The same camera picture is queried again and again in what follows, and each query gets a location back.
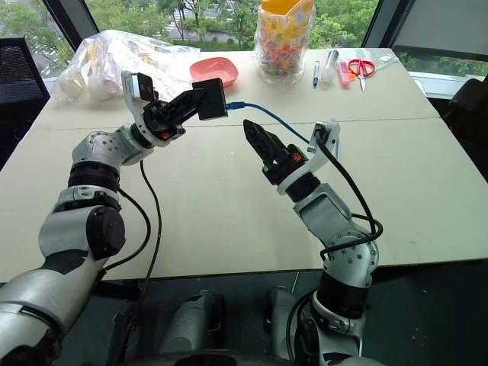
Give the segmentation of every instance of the orange accent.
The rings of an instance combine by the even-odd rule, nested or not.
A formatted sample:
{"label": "orange accent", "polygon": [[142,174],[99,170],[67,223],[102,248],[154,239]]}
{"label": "orange accent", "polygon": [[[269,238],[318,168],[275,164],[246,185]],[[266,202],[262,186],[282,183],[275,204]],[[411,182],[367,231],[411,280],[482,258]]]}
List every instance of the orange accent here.
{"label": "orange accent", "polygon": [[301,159],[303,159],[302,158],[302,155],[300,155],[298,152],[296,152],[295,154],[293,154],[291,157],[293,158],[293,160],[295,162],[299,162]]}

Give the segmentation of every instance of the dark floor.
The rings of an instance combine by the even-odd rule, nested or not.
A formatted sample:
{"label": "dark floor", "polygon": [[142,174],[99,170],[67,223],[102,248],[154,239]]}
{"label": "dark floor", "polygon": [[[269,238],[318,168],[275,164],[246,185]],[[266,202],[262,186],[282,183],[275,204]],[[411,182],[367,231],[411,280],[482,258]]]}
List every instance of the dark floor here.
{"label": "dark floor", "polygon": [[[488,262],[420,267],[388,280],[384,278],[391,278],[394,271],[380,268],[378,274],[368,301],[365,356],[392,366],[488,364],[484,349]],[[301,272],[295,292],[301,295],[312,289],[319,275],[318,271]],[[263,295],[270,285],[290,288],[294,277],[294,272],[288,272],[154,281],[146,297],[146,332],[131,338],[128,354],[130,358],[151,355],[178,305],[202,289],[225,295],[226,347],[265,353]],[[55,365],[103,365],[112,319],[129,305],[93,297],[66,337],[63,355]]]}

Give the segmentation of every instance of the office chair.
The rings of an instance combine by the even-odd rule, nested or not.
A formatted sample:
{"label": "office chair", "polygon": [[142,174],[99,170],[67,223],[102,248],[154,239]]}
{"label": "office chair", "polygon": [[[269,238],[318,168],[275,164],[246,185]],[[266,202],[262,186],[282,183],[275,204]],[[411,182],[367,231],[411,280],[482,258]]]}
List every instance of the office chair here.
{"label": "office chair", "polygon": [[468,80],[442,118],[488,181],[488,75]]}
{"label": "office chair", "polygon": [[0,169],[49,97],[25,38],[0,37]]}

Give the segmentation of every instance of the blue cable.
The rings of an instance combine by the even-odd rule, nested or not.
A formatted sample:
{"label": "blue cable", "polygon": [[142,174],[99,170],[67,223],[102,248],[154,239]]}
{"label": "blue cable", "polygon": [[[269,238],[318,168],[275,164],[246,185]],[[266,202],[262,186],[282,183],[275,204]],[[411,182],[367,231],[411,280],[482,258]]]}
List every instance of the blue cable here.
{"label": "blue cable", "polygon": [[297,131],[295,131],[289,124],[287,124],[284,120],[282,120],[280,117],[278,117],[276,114],[268,111],[266,108],[261,107],[260,105],[253,104],[253,103],[245,103],[244,101],[234,101],[232,103],[227,103],[226,108],[228,110],[233,110],[233,109],[241,109],[244,107],[252,107],[259,109],[260,111],[265,112],[268,116],[273,117],[275,120],[277,120],[280,124],[285,126],[290,132],[292,132],[296,137],[304,141],[305,143],[310,143],[309,140],[307,140],[305,137],[300,135]]}

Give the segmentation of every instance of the white table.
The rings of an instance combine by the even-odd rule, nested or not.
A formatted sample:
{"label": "white table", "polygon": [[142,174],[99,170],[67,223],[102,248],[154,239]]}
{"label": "white table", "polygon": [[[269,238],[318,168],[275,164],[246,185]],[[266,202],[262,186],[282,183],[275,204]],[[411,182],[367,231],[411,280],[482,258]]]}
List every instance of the white table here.
{"label": "white table", "polygon": [[[239,54],[230,55],[234,60],[239,58]],[[232,93],[237,92],[232,91],[228,101],[255,101],[250,96],[255,95],[257,88],[247,80],[255,76],[250,70],[239,71],[241,76],[235,89],[239,98],[234,98]],[[410,101],[400,111],[403,118],[375,119],[374,111],[380,110],[380,101],[389,98],[387,91],[395,88],[398,80],[408,77],[401,65],[381,71],[391,72],[390,87],[383,81],[381,88],[374,88],[374,80],[381,80],[378,73],[368,80],[367,89],[376,96],[356,95],[374,103],[371,118],[355,120],[355,112],[345,107],[347,103],[342,104],[342,113],[333,106],[333,117],[344,121],[341,161],[385,227],[377,241],[380,264],[411,265],[488,257],[483,230],[488,223],[485,212],[488,185],[444,122],[435,115],[428,116],[435,111],[431,111],[429,102],[411,79],[403,82],[412,86],[403,89],[404,99]],[[309,74],[308,69],[295,86],[298,91],[290,93],[300,95],[299,91],[312,90]],[[315,92],[323,99],[337,98],[338,103],[340,99],[335,93],[342,93]],[[300,114],[300,107],[294,110],[291,103],[279,104],[275,98],[263,96],[258,102],[277,111],[285,120]],[[74,106],[71,112],[48,104],[4,167],[0,173],[3,207],[0,281],[40,265],[37,234],[57,195],[66,187],[71,150],[95,127],[112,130],[124,119],[129,121],[129,113],[118,104],[109,102],[96,111]],[[111,106],[115,106],[115,111],[109,110]],[[307,112],[302,113],[303,123],[293,127],[309,136],[322,109],[321,104],[310,103]],[[147,175],[163,206],[163,244],[153,277],[321,267],[318,256],[321,245],[295,216],[291,200],[279,196],[262,175],[262,164],[242,131],[242,119],[251,113],[243,112],[230,111],[228,119],[204,124],[193,119],[185,136],[165,149],[157,149],[146,159]],[[293,142],[305,149],[298,139],[267,120],[264,114],[253,116],[250,119],[268,123],[265,128],[285,143]],[[333,167],[324,167],[318,176],[334,187],[353,212],[361,212],[350,188]],[[137,166],[121,172],[120,185],[146,208],[155,223],[154,203]],[[138,212],[124,199],[121,203],[127,244],[113,260],[131,253],[145,233]],[[152,255],[155,234],[146,251],[109,272],[106,278],[142,278]]]}

